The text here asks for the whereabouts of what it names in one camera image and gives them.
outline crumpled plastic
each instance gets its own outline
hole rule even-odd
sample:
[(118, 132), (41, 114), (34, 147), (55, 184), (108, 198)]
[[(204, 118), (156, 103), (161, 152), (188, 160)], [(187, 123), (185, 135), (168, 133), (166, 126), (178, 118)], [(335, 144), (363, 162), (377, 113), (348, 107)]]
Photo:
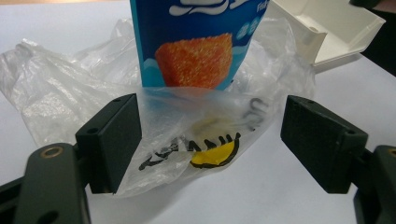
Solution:
[[(271, 125), (288, 94), (312, 98), (314, 89), (314, 72), (297, 56), (286, 20), (261, 22), (225, 91), (141, 88), (131, 20), (119, 20), (106, 43), (74, 55), (24, 39), (0, 56), (0, 90), (37, 147), (75, 144), (76, 131), (105, 104), (137, 94), (142, 141), (115, 197), (227, 167)], [(202, 156), (219, 148), (236, 154), (223, 161)], [(202, 160), (206, 165), (195, 163)]]

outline white table surface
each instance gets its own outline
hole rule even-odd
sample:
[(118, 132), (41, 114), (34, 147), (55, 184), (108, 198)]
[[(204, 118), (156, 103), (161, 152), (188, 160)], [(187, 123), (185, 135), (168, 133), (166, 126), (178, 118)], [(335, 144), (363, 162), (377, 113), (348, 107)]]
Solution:
[[(74, 53), (108, 39), (128, 1), (0, 6), (0, 52), (23, 38)], [(396, 146), (396, 78), (361, 55), (316, 68), (315, 100), (369, 134), (367, 148)], [(356, 223), (352, 198), (327, 194), (279, 137), (281, 115), (223, 172), (126, 199), (88, 192), (92, 223)], [(36, 149), (0, 94), (0, 185), (23, 175)]]

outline orange cheese puff image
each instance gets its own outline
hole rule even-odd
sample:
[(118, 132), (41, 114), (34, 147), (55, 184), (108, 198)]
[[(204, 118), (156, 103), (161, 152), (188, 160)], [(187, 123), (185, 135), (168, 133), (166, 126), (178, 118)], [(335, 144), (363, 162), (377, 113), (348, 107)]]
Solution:
[(168, 87), (215, 89), (228, 76), (232, 35), (223, 34), (161, 45), (155, 58)]

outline white box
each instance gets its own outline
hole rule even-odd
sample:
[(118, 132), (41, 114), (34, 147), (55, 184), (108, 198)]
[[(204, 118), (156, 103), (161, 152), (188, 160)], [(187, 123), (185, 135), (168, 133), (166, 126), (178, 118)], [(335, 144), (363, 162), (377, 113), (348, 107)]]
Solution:
[(318, 65), (364, 51), (385, 20), (349, 0), (271, 0), (266, 18), (286, 18), (297, 52)]

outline blue packaging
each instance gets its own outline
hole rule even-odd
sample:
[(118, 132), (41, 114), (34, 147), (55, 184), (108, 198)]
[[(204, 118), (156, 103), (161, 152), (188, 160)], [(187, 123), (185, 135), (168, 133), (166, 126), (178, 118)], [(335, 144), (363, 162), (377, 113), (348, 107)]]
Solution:
[(269, 0), (131, 0), (144, 87), (224, 90)]

